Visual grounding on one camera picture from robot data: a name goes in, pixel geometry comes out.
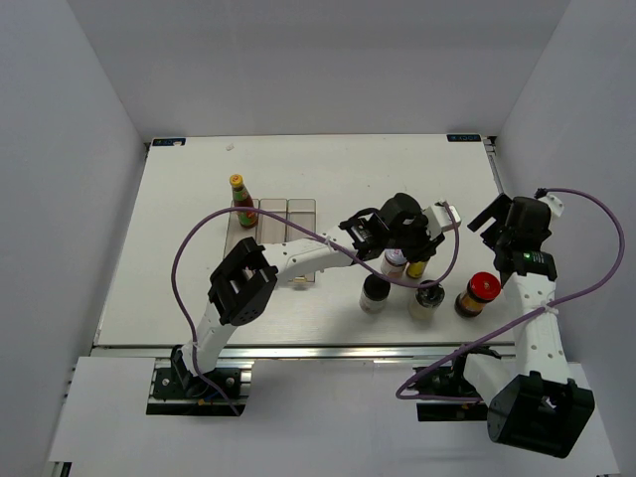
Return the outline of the small yellow label bottle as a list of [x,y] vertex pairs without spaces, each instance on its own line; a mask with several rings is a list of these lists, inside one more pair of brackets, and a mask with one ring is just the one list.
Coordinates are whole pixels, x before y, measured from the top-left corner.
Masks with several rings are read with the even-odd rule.
[[410,261],[406,266],[404,274],[409,279],[421,279],[426,270],[427,264],[428,264],[427,260]]

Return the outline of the red chili sauce bottle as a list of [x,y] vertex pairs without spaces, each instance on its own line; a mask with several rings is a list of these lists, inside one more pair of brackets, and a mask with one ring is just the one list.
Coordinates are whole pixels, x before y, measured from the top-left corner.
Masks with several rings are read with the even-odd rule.
[[230,185],[233,194],[233,205],[238,207],[237,215],[239,224],[245,229],[255,227],[258,221],[258,215],[252,210],[254,208],[254,202],[244,184],[242,175],[231,175]]

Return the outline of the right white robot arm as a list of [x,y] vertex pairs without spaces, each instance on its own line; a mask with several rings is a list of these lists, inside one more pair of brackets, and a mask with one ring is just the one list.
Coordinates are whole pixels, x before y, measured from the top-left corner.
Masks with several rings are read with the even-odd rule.
[[564,355],[552,304],[554,258],[541,250],[550,224],[562,212],[557,199],[499,195],[468,226],[494,251],[502,291],[521,321],[514,333],[515,369],[492,356],[468,354],[448,372],[450,387],[476,392],[488,407],[489,438],[555,458],[569,456],[595,409],[592,391],[580,387]]

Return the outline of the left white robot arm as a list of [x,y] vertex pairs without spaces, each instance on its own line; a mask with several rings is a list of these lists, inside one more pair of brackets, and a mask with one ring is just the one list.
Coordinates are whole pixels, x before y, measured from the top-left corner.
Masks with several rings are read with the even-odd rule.
[[397,193],[381,208],[362,209],[323,234],[300,227],[302,238],[286,242],[241,239],[210,276],[205,313],[190,325],[191,340],[171,355],[176,385],[188,397],[208,387],[221,392],[223,386],[211,378],[221,351],[238,327],[263,314],[277,286],[329,268],[364,266],[388,249],[409,261],[426,261],[459,224],[447,203],[424,209],[410,195]]

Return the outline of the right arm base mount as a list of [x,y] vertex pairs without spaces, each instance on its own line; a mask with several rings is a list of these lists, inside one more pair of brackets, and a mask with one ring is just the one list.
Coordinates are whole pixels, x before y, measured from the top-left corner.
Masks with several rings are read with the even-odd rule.
[[419,422],[479,422],[487,420],[488,406],[471,398],[479,395],[476,389],[463,378],[467,358],[472,355],[487,356],[501,360],[502,355],[490,346],[454,358],[450,363],[432,371],[407,387],[409,391],[432,396],[416,404]]

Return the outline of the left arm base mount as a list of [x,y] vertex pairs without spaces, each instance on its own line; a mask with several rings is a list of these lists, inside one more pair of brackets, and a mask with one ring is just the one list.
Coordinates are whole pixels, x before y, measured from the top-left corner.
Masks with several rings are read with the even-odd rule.
[[146,404],[146,414],[155,416],[238,417],[246,406],[251,382],[252,362],[221,362],[207,373],[229,398],[235,413],[221,393],[194,377],[185,389],[168,359],[156,360]]

